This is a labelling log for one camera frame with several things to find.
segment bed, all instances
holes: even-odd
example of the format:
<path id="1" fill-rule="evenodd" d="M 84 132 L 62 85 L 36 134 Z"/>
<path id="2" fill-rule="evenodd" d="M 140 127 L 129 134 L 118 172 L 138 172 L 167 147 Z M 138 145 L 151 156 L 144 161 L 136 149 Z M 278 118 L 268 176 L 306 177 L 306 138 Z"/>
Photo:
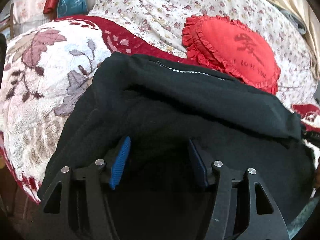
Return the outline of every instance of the bed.
<path id="1" fill-rule="evenodd" d="M 311 129 L 320 129 L 310 48 L 266 0 L 96 0 L 89 16 L 57 19 L 8 44 L 0 92 L 0 148 L 33 201 L 39 202 L 36 192 L 63 125 L 99 64 L 114 51 L 195 64 L 186 59 L 181 45 L 185 19 L 192 14 L 228 15 L 258 32 L 281 68 L 276 96 Z M 320 150 L 310 147 L 317 167 Z"/>

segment metal pin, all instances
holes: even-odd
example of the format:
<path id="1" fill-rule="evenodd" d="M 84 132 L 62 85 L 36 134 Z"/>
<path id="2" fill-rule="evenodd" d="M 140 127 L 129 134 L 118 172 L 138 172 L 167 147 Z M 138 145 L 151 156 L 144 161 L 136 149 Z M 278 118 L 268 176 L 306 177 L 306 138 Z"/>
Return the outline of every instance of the metal pin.
<path id="1" fill-rule="evenodd" d="M 223 163 L 221 161 L 215 161 L 213 165 L 216 167 L 222 167 Z"/>
<path id="2" fill-rule="evenodd" d="M 254 168 L 249 168 L 249 169 L 248 169 L 248 172 L 249 172 L 250 174 L 252 174 L 252 175 L 254 175 L 254 174 L 257 173 L 257 171 L 256 171 Z"/>
<path id="3" fill-rule="evenodd" d="M 62 173 L 67 173 L 69 170 L 70 170 L 70 168 L 68 166 L 64 166 L 61 168 Z"/>
<path id="4" fill-rule="evenodd" d="M 104 164 L 104 159 L 98 159 L 98 160 L 96 160 L 95 164 L 98 165 L 98 166 L 103 165 L 103 164 Z"/>

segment ruffle trim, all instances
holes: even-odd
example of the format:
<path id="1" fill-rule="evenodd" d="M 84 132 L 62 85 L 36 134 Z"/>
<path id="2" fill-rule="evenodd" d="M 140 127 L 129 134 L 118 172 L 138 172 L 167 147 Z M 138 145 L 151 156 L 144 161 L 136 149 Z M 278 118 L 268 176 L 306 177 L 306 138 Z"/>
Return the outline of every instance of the ruffle trim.
<path id="1" fill-rule="evenodd" d="M 280 77 L 281 69 L 275 62 L 275 69 L 273 76 L 262 82 L 251 82 L 244 75 L 242 75 L 236 67 L 228 62 L 204 37 L 202 33 L 202 24 L 204 21 L 210 19 L 217 19 L 230 23 L 231 25 L 236 25 L 239 28 L 246 30 L 248 32 L 253 32 L 247 25 L 243 24 L 239 20 L 230 20 L 229 16 L 221 17 L 217 15 L 216 17 L 210 16 L 196 16 L 192 15 L 186 19 L 185 27 L 182 30 L 182 44 L 187 47 L 187 57 L 193 60 L 196 60 L 199 64 L 218 70 L 220 72 L 229 74 L 240 79 L 242 82 L 271 93 L 273 95 L 278 91 L 277 80 Z M 203 48 L 203 51 L 207 52 L 205 55 L 198 49 L 199 47 Z"/>

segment red ruffled pillow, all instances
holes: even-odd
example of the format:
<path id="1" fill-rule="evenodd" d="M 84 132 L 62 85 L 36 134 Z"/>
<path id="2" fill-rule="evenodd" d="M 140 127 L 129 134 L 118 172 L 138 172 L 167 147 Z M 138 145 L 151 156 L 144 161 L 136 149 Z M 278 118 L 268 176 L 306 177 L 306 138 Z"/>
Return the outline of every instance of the red ruffled pillow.
<path id="1" fill-rule="evenodd" d="M 256 32 L 230 17 L 192 15 L 182 30 L 187 57 L 271 94 L 278 91 L 280 68 L 272 49 Z"/>

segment round metal bolt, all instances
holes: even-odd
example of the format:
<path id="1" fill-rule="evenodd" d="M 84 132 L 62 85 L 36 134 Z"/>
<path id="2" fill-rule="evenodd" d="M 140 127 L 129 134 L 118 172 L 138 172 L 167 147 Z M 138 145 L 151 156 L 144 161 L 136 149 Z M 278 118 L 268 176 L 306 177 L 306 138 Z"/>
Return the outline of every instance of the round metal bolt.
<path id="1" fill-rule="evenodd" d="M 248 171 L 249 171 L 249 173 L 252 174 L 252 175 L 254 175 L 254 174 L 257 173 L 257 171 L 256 171 L 254 168 L 249 168 Z"/>
<path id="2" fill-rule="evenodd" d="M 215 161 L 213 164 L 216 167 L 222 167 L 222 165 L 223 165 L 223 163 L 221 161 Z"/>
<path id="3" fill-rule="evenodd" d="M 64 166 L 61 168 L 62 173 L 67 173 L 69 170 L 70 170 L 70 168 L 68 166 Z"/>
<path id="4" fill-rule="evenodd" d="M 95 164 L 98 165 L 98 166 L 103 165 L 103 164 L 104 164 L 104 159 L 98 159 L 98 160 L 96 160 Z"/>

